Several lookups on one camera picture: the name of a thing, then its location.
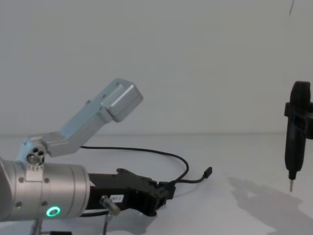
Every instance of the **green led ring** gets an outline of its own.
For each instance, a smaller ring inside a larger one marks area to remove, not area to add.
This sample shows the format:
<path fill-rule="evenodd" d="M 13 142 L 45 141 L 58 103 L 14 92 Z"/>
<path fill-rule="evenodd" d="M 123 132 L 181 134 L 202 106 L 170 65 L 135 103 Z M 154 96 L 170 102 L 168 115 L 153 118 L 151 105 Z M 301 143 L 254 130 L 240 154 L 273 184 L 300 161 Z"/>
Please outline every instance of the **green led ring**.
<path fill-rule="evenodd" d="M 61 212 L 61 209 L 60 209 L 59 207 L 51 207 L 51 208 L 49 208 L 49 209 L 47 210 L 46 215 L 47 215 L 48 217 L 55 217 L 55 216 L 57 216 L 60 212 Z"/>

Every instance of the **black electric screwdriver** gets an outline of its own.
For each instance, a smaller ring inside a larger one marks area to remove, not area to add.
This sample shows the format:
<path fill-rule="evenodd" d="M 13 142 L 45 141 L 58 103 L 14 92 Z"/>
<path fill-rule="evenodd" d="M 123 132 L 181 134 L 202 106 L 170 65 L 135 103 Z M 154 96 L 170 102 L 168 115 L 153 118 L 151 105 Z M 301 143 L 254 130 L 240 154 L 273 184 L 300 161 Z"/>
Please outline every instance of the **black electric screwdriver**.
<path fill-rule="evenodd" d="M 310 83 L 295 82 L 290 102 L 286 104 L 285 116 L 288 117 L 285 164 L 289 171 L 290 192 L 297 172 L 301 170 L 308 128 L 307 113 L 310 111 Z"/>

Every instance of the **white table surface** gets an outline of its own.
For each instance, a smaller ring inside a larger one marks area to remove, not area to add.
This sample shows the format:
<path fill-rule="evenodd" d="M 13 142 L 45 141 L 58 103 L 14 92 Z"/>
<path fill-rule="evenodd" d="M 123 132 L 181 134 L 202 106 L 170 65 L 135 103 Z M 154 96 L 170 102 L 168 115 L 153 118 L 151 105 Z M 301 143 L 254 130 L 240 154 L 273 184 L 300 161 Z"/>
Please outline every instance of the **white table surface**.
<path fill-rule="evenodd" d="M 0 138 L 0 153 L 14 160 L 21 138 Z M 313 141 L 307 142 L 305 163 L 294 192 L 284 164 L 284 135 L 231 136 L 107 136 L 90 145 L 128 146 L 168 151 L 190 163 L 188 179 L 208 167 L 212 176 L 200 185 L 179 184 L 176 197 L 149 218 L 128 210 L 109 225 L 109 235 L 311 235 L 313 234 Z M 172 158 L 116 150 L 80 150 L 49 158 L 49 162 L 82 164 L 90 173 L 115 173 L 125 168 L 157 181 L 169 181 L 183 171 Z M 27 235 L 32 222 L 0 223 L 0 235 Z M 103 218 L 44 222 L 44 230 L 100 235 Z"/>

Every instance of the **silver cylinder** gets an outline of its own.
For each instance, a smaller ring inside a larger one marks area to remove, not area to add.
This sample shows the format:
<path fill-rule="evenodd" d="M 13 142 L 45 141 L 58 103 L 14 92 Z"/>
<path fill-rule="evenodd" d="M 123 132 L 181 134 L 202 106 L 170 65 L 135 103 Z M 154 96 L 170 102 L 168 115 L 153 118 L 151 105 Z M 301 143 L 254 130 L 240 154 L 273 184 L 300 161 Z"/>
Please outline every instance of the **silver cylinder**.
<path fill-rule="evenodd" d="M 27 181 L 24 165 L 0 158 L 0 221 L 79 217 L 89 175 L 81 165 L 45 164 L 42 181 Z"/>

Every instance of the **cable connector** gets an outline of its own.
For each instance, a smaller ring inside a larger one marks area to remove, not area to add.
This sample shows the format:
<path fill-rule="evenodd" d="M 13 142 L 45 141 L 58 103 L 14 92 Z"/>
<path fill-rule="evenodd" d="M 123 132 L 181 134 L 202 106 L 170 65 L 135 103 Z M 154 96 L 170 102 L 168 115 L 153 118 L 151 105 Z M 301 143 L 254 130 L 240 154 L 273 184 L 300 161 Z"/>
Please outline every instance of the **cable connector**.
<path fill-rule="evenodd" d="M 204 178 L 209 178 L 209 176 L 212 174 L 212 172 L 213 172 L 213 169 L 212 169 L 212 167 L 209 167 L 207 170 L 205 170 L 205 172 L 203 173 L 203 177 Z"/>

